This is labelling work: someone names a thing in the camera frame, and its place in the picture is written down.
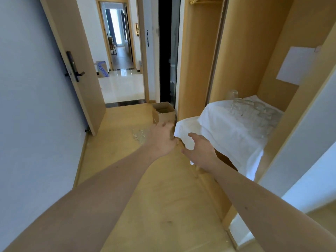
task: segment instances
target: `wooden floor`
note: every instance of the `wooden floor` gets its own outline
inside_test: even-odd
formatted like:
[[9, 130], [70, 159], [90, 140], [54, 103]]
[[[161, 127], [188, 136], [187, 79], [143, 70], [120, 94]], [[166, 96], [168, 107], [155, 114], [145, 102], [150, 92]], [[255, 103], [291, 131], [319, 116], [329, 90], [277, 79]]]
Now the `wooden floor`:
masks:
[[[108, 108], [90, 136], [79, 183], [139, 147], [132, 129], [152, 122], [152, 106]], [[177, 146], [155, 161], [138, 184], [103, 249], [107, 251], [233, 252], [212, 202]]]
[[113, 69], [134, 68], [132, 58], [128, 54], [128, 47], [116, 47], [117, 55], [112, 55]]

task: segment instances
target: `black door handle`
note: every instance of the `black door handle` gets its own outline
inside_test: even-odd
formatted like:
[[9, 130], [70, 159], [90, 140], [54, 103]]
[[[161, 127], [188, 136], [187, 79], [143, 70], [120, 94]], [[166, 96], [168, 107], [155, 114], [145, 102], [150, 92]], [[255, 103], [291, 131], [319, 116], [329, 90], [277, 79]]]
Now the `black door handle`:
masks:
[[75, 75], [75, 79], [76, 79], [77, 82], [79, 82], [78, 76], [83, 76], [85, 74], [85, 72], [78, 73], [76, 65], [75, 65], [75, 61], [74, 61], [74, 59], [72, 57], [72, 54], [71, 54], [71, 51], [67, 51], [66, 55], [67, 55], [67, 57], [69, 59], [71, 68], [72, 68], [73, 72], [75, 73], [74, 74]]

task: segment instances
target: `paper taped to wall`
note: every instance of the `paper taped to wall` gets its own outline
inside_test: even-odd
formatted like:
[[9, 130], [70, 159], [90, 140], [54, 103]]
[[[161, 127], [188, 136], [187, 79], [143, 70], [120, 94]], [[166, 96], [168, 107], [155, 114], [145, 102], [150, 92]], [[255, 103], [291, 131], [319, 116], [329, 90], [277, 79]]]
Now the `paper taped to wall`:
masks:
[[315, 48], [290, 47], [276, 79], [300, 85], [316, 56]]

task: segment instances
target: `person's right hand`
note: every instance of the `person's right hand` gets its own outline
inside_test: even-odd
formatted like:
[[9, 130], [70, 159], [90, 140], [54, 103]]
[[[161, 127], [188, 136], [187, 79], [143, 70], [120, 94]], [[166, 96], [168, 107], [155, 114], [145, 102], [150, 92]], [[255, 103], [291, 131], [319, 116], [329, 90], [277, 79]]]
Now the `person's right hand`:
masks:
[[184, 148], [182, 149], [182, 153], [195, 165], [198, 165], [207, 172], [211, 172], [209, 166], [218, 160], [215, 149], [203, 135], [197, 135], [195, 133], [189, 133], [188, 135], [194, 140], [195, 147], [193, 150]]

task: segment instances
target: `wooden wardrobe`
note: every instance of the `wooden wardrobe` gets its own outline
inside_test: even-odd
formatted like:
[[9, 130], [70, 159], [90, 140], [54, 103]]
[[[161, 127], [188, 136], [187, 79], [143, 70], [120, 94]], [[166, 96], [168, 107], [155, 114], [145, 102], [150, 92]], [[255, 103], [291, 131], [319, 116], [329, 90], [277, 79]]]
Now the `wooden wardrobe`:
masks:
[[[336, 65], [335, 10], [336, 0], [185, 0], [178, 121], [199, 116], [230, 89], [284, 111], [264, 149], [258, 182]], [[276, 79], [291, 46], [322, 46], [300, 86]], [[224, 192], [209, 177], [203, 184], [225, 221]]]

